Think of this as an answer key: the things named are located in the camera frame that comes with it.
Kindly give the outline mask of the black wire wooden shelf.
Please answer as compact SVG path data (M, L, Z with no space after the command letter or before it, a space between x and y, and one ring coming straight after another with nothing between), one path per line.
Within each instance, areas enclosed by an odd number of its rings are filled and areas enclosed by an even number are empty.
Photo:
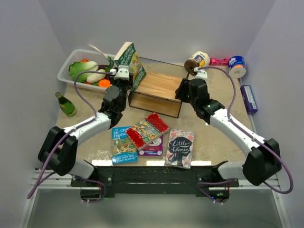
M175 98L175 91L189 73L183 63L164 62L140 57L146 71L145 78L128 94L132 108L178 118L182 102Z

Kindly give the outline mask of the green 104-storey treehouse book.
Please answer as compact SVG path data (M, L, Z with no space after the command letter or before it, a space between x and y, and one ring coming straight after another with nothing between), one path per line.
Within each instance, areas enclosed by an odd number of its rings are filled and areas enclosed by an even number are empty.
M146 77L146 71L135 50L134 43L125 42L115 55L114 62L117 66L129 66L129 72L133 75L133 87L131 91L135 91L141 81Z

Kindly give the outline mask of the red treehouse book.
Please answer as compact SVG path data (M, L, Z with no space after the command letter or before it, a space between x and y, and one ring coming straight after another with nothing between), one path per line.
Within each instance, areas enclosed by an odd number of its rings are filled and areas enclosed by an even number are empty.
M155 139L168 132L169 126L159 117L152 113L140 122L126 130L126 134L136 149L140 151Z

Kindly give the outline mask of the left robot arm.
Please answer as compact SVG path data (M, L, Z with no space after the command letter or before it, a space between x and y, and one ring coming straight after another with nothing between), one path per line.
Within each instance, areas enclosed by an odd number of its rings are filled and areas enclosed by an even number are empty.
M98 174L89 162L76 158L78 146L100 132L116 126L126 108L127 91L133 85L132 79L113 79L113 85L105 91L101 109L92 117L61 129L51 128L38 154L43 163L42 172L46 168L56 174L79 176L87 186L98 182Z

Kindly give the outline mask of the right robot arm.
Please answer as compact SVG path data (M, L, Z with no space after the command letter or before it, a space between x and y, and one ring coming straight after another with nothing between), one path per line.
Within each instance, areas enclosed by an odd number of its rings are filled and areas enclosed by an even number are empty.
M214 166L214 185L221 187L229 179L247 179L258 186L281 170L278 142L265 140L228 116L224 105L210 98L205 80L182 79L175 97L191 104L200 119L224 133L246 156L245 162L224 161Z

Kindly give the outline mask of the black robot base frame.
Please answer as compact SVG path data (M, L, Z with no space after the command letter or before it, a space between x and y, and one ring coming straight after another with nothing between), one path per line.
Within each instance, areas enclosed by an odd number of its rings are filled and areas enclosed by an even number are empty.
M217 166L192 166L189 170L172 166L97 166L89 181L74 177L72 187L80 187L84 200L117 194L189 194L223 203L238 180L227 182Z

